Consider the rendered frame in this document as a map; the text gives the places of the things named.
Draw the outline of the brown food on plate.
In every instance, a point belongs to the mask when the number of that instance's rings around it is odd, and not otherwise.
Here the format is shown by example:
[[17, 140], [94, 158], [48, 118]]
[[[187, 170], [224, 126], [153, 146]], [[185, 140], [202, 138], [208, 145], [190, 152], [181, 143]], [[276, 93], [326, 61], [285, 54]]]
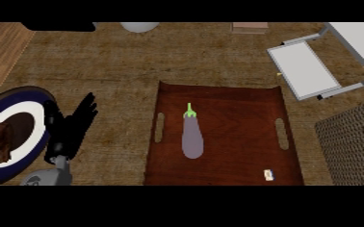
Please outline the brown food on plate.
[[0, 123], [0, 163], [5, 163], [11, 158], [14, 145], [14, 128], [6, 122]]

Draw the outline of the white round bowl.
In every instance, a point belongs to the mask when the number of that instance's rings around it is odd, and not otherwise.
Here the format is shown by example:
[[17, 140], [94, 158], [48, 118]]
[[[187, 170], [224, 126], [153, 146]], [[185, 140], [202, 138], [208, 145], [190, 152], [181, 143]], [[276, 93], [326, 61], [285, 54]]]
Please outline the white round bowl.
[[123, 22], [125, 29], [134, 33], [147, 33], [154, 30], [160, 23], [159, 22]]

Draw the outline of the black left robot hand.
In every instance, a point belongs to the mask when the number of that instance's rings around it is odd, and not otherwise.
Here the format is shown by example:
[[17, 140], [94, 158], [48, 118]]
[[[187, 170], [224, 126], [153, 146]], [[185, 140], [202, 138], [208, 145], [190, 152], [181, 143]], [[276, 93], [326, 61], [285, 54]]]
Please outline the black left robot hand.
[[48, 100], [45, 107], [45, 125], [51, 134], [45, 161], [55, 164], [55, 158], [64, 156], [73, 160], [98, 114], [95, 96], [92, 93], [85, 97], [74, 113], [63, 115], [57, 102]]

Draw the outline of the purple eggplant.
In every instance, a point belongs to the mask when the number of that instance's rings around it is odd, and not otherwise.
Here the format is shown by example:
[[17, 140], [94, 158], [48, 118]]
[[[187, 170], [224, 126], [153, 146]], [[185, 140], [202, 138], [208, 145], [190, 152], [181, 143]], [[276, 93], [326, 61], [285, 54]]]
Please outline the purple eggplant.
[[187, 104], [182, 129], [182, 152], [188, 159], [197, 159], [203, 154], [203, 136], [200, 131], [199, 115], [193, 104]]

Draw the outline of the pale brown box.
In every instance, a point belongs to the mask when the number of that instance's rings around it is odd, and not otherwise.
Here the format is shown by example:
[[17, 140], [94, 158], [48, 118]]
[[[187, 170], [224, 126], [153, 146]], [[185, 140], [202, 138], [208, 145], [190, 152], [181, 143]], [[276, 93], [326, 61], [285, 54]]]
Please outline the pale brown box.
[[234, 22], [233, 33], [248, 35], [264, 35], [270, 30], [267, 22]]

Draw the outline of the black appliance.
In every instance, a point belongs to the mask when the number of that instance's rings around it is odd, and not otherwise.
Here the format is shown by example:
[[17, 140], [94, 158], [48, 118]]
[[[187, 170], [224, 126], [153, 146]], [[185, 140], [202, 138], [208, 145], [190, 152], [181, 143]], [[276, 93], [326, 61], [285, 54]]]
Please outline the black appliance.
[[94, 32], [97, 29], [92, 22], [82, 22], [82, 23], [23, 22], [23, 25], [31, 31]]

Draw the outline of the brown wooden board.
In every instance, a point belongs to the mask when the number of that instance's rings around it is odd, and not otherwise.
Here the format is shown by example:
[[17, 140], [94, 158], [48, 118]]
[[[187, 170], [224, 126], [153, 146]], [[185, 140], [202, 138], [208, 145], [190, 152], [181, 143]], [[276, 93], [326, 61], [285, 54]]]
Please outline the brown wooden board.
[[29, 30], [20, 22], [0, 22], [0, 86], [8, 79], [34, 34], [36, 32]]

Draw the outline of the blue and white plate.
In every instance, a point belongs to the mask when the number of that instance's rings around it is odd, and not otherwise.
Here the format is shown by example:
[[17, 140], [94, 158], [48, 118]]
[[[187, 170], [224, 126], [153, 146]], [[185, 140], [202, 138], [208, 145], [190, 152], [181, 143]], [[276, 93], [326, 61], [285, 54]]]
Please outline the blue and white plate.
[[12, 180], [37, 159], [48, 141], [45, 107], [52, 94], [39, 87], [20, 87], [0, 93], [0, 123], [14, 131], [11, 159], [0, 163], [0, 184]]

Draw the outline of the dark woven wicker basket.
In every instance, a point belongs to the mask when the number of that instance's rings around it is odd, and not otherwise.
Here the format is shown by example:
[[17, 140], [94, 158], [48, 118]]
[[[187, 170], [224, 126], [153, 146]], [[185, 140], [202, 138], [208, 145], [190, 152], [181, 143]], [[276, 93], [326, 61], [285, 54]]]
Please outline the dark woven wicker basket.
[[364, 186], [364, 105], [314, 125], [336, 186]]

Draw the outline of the brown wooden tray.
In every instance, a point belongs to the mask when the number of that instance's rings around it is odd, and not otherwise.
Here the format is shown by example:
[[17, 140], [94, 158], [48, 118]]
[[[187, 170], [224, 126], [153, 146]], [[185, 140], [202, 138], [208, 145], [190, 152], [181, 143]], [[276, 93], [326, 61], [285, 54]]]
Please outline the brown wooden tray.
[[[203, 154], [182, 152], [187, 104], [199, 115]], [[287, 119], [282, 88], [215, 88], [160, 84], [156, 114], [163, 138], [153, 139], [147, 185], [298, 186], [304, 183], [296, 148], [282, 148], [276, 122]], [[265, 180], [271, 169], [274, 181]]]

